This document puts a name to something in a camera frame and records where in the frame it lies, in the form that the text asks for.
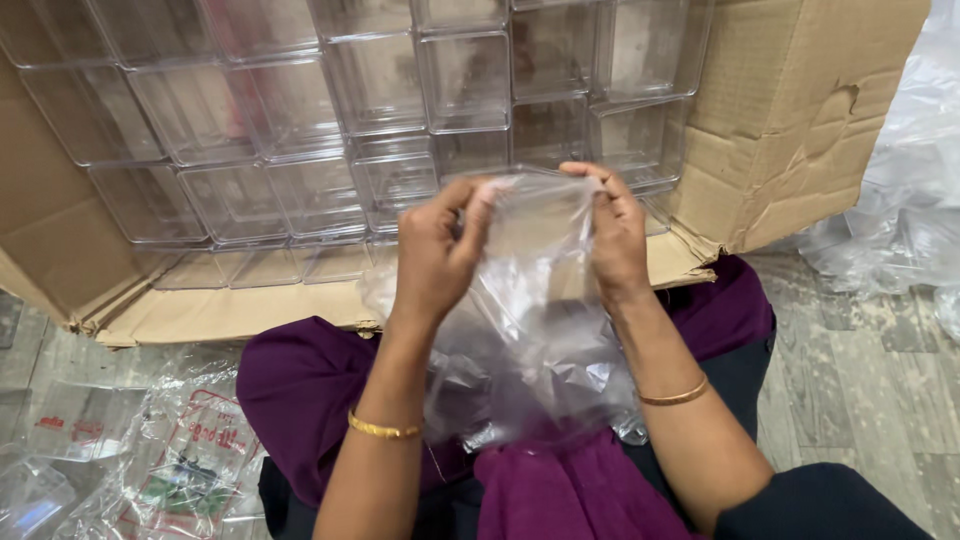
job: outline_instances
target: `clear plastic container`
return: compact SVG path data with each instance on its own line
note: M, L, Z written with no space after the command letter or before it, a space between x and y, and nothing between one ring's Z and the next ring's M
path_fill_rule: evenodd
M351 282L373 265L364 233L295 239L290 248L304 284Z
M130 242L193 242L207 238L177 168L167 164L93 166L90 178Z
M216 43L194 0L87 2L100 20L117 60L127 67L212 60L217 56Z
M424 37L419 58L431 133L510 127L505 32Z
M352 171L367 223L377 233L395 230L405 210L426 203L438 190L429 136L360 144Z
M146 388L55 380L27 440L32 454L87 462L121 454L123 436Z
M714 0L601 4L594 93L610 102L689 96L700 85Z
M252 159L249 120L223 67L192 63L130 75L133 89L171 157L184 166Z
M233 61L311 54L320 45L304 0L200 0Z
M509 0L413 0L417 30L502 28L510 15Z
M590 89L596 14L594 2L514 12L515 98Z
M327 39L409 31L410 0L307 0Z
M180 172L180 180L217 242L287 236L280 202L262 165L188 169Z
M294 237L361 233L367 228L343 154L271 163L267 174Z
M213 255L231 289L300 282L300 270L286 238L222 244L214 248Z
M325 51L348 133L385 135L426 127L409 33L338 40Z
M546 169L584 160L587 147L587 98L521 101L514 104L511 160Z
M28 538L77 500L66 476L19 447L0 447L0 538Z
M592 158L631 187L674 183L683 172L687 106L684 98L591 106Z
M126 78L112 64L24 69L20 79L78 165L166 157Z
M243 66L229 72L268 159L343 148L319 57Z
M442 176L503 167L510 162L507 130L434 135L437 168Z

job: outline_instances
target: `floor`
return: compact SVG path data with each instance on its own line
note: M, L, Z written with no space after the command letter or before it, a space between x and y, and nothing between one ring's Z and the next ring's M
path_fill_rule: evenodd
M825 292L797 256L748 260L779 319L759 404L774 467L845 463L936 538L960 540L960 347L932 291L858 301ZM176 349L110 353L0 294L0 444L23 436L51 380L144 385Z

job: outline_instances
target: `gold bracelet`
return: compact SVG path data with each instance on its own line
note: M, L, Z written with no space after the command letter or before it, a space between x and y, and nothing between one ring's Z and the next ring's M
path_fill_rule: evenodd
M699 398L700 396L703 396L704 394L707 393L707 390L709 388L710 388L709 379L707 378L707 374L704 373L704 379L700 382L700 384L697 384L696 388L690 390L689 392L686 392L685 394L674 396L672 398L644 398L639 393L637 393L636 397L648 405L655 405L655 406L679 405L679 404L692 402L693 400Z
M382 437L385 439L407 439L414 435L420 434L420 426L413 426L412 428L407 428L406 430L398 430L397 428L384 428L374 424L367 424L363 420L360 420L353 415L354 409L355 407L351 407L347 411L347 423L350 424L351 428L354 428L362 433L366 433L367 435L373 435L374 437Z

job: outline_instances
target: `finger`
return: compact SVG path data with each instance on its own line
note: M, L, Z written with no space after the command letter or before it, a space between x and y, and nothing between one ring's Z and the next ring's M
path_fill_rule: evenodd
M493 216L497 189L490 184L476 188L464 212L464 232L450 257L454 264L475 265L483 255Z

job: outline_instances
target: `plastic bag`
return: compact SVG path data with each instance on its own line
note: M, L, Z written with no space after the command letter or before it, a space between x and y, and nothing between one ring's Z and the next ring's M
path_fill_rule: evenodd
M55 538L214 538L263 515L256 482L265 453L236 402L228 346L171 360L133 417L116 466Z

